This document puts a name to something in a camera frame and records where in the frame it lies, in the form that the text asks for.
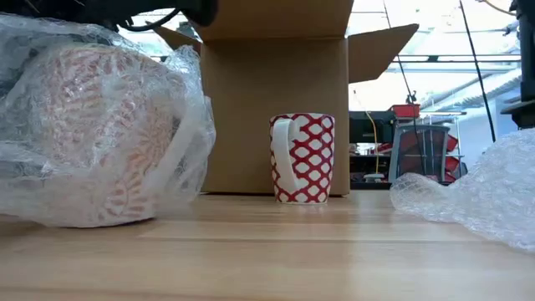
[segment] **wooden table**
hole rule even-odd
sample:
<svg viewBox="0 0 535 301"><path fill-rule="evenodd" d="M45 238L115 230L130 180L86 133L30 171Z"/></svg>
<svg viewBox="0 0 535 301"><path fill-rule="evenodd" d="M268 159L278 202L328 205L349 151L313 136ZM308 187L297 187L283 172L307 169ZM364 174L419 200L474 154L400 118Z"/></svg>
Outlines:
<svg viewBox="0 0 535 301"><path fill-rule="evenodd" d="M93 230L0 220L2 301L535 299L535 256L394 213L387 191L203 196Z"/></svg>

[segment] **bubble wrap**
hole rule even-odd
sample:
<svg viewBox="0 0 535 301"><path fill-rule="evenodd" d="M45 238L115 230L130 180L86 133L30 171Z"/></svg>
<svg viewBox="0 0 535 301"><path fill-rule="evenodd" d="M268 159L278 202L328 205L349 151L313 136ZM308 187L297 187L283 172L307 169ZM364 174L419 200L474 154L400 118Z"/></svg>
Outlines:
<svg viewBox="0 0 535 301"><path fill-rule="evenodd" d="M504 136L466 176L442 186L406 174L390 189L394 207L435 222L458 222L511 247L535 251L535 130Z"/></svg>
<svg viewBox="0 0 535 301"><path fill-rule="evenodd" d="M157 63L94 25L0 15L0 214L56 227L152 218L204 181L198 55Z"/></svg>

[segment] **red patterned object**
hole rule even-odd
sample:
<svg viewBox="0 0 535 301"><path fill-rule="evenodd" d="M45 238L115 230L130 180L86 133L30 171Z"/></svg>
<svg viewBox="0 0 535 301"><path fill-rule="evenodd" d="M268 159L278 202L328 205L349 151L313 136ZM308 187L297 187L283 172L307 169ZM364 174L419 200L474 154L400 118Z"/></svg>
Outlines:
<svg viewBox="0 0 535 301"><path fill-rule="evenodd" d="M280 120L293 120L297 133L288 150L297 190L281 183L281 168L275 160L273 128ZM334 163L334 117L322 114L286 114L271 118L270 142L272 177L278 202L317 204L329 196Z"/></svg>

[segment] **cardboard box flap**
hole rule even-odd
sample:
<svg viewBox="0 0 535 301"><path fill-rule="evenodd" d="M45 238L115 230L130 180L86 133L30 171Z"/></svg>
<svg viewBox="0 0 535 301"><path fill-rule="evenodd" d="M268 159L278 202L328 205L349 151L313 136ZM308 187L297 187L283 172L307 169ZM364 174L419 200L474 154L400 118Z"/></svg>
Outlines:
<svg viewBox="0 0 535 301"><path fill-rule="evenodd" d="M343 37L353 0L221 0L214 23L196 28L220 39Z"/></svg>
<svg viewBox="0 0 535 301"><path fill-rule="evenodd" d="M411 24L349 36L349 83L379 78L418 27Z"/></svg>
<svg viewBox="0 0 535 301"><path fill-rule="evenodd" d="M202 43L194 38L187 37L182 33L170 30L168 28L158 27L154 31L161 36L171 49L177 49L182 45L191 45L199 54L201 53Z"/></svg>

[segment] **red and white mug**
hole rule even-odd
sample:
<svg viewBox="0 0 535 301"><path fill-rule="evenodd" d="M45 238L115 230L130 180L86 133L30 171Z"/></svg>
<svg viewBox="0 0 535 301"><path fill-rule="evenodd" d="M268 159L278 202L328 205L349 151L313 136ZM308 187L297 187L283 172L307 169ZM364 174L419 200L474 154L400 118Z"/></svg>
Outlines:
<svg viewBox="0 0 535 301"><path fill-rule="evenodd" d="M270 119L271 167L281 203L323 204L333 179L334 117L284 114Z"/></svg>

